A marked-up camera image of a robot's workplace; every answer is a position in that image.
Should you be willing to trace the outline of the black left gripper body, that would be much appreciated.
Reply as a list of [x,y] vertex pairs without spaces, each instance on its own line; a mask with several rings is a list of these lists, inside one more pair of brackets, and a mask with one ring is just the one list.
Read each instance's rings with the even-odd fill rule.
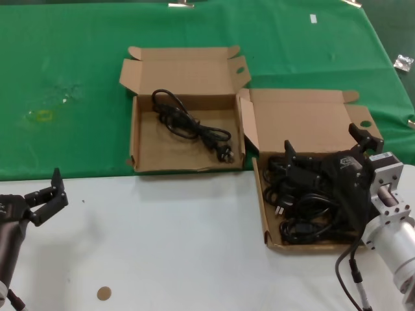
[[33,222],[34,196],[1,195],[1,282],[11,282],[25,239]]

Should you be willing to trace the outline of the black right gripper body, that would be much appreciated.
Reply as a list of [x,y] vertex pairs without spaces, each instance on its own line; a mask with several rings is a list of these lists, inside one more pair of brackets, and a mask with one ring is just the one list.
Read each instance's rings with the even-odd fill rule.
[[350,225],[363,232],[372,207],[370,173],[364,152],[358,146],[327,155],[321,172],[328,179],[333,196],[349,219]]

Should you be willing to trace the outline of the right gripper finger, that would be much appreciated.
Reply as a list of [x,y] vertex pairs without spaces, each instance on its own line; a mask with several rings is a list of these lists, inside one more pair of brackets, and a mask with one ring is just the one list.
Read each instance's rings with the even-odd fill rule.
[[359,154],[363,154],[367,150],[373,151],[374,154],[381,154],[383,152],[384,141],[373,136],[368,130],[360,129],[356,124],[351,123],[348,131],[356,141],[356,145],[351,151]]
[[322,160],[319,158],[298,155],[289,140],[285,140],[285,175],[296,184],[314,190],[321,189]]

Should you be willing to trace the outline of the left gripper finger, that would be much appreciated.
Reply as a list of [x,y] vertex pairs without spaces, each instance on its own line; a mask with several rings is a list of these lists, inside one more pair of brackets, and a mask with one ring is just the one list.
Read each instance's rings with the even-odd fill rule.
[[65,193],[64,182],[62,181],[62,199],[54,207],[42,207],[40,206],[34,212],[30,212],[30,221],[36,226],[41,226],[56,213],[60,212],[64,207],[68,205],[68,199]]
[[62,176],[60,169],[54,169],[49,187],[26,194],[24,199],[30,208],[37,206],[54,207],[62,199]]

